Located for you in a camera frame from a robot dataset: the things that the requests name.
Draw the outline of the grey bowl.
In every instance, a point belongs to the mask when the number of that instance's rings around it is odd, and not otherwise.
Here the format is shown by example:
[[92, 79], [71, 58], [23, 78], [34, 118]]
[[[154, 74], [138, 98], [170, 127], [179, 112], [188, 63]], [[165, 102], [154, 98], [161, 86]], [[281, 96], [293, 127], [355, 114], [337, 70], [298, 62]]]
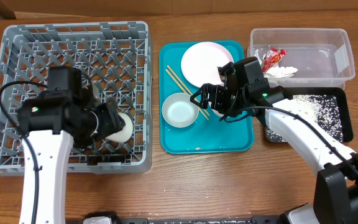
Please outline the grey bowl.
[[199, 115], [198, 107], [190, 102], [190, 95], [174, 93], [162, 105], [164, 120], [175, 128], [185, 128], [193, 124]]

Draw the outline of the pink bowl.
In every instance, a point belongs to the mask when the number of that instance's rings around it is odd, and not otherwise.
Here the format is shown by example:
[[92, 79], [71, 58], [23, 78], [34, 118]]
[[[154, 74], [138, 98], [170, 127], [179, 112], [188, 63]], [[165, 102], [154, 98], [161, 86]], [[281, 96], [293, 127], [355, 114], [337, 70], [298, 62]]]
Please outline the pink bowl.
[[211, 106], [212, 106], [212, 104], [211, 104], [211, 102], [209, 102], [209, 107], [211, 108], [211, 110], [213, 111], [213, 113], [214, 113], [216, 116], [218, 116], [218, 117], [220, 117], [220, 118], [224, 116], [224, 114], [219, 113], [218, 111], [216, 111], [215, 109], [213, 109]]

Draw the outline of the rice and food leftovers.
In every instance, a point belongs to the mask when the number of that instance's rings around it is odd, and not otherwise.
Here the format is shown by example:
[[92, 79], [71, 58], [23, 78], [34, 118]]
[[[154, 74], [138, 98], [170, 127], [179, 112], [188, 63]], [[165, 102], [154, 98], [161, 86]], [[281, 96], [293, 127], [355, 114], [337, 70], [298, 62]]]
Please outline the rice and food leftovers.
[[344, 141], [339, 107], [332, 95], [294, 95], [293, 99], [331, 137]]

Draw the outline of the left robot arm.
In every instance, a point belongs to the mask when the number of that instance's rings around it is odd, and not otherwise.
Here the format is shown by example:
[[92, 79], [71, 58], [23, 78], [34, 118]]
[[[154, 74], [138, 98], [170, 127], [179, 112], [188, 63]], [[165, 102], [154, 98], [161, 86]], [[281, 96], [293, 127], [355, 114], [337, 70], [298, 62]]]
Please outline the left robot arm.
[[20, 223], [64, 223], [71, 150], [132, 136], [130, 117], [114, 104], [98, 102], [83, 77], [74, 67], [50, 68], [45, 90], [18, 110], [25, 155]]

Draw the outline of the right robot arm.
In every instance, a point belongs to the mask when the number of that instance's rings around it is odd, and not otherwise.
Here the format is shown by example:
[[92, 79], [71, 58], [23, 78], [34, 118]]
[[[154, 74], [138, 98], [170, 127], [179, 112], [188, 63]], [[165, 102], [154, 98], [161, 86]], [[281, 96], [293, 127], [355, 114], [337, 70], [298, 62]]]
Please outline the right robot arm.
[[316, 174], [313, 203], [280, 215], [279, 223], [358, 223], [358, 153], [332, 138], [278, 86], [248, 84], [238, 90], [204, 84], [190, 101], [235, 117], [258, 118], [281, 135]]

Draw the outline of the red snack wrapper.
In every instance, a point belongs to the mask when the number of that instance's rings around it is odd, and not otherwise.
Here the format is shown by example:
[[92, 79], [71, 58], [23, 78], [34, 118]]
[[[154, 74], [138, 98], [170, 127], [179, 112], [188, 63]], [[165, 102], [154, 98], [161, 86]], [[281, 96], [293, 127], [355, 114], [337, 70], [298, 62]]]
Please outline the red snack wrapper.
[[266, 73], [270, 68], [277, 65], [286, 54], [287, 50], [285, 49], [269, 48], [268, 52], [264, 55], [262, 71]]

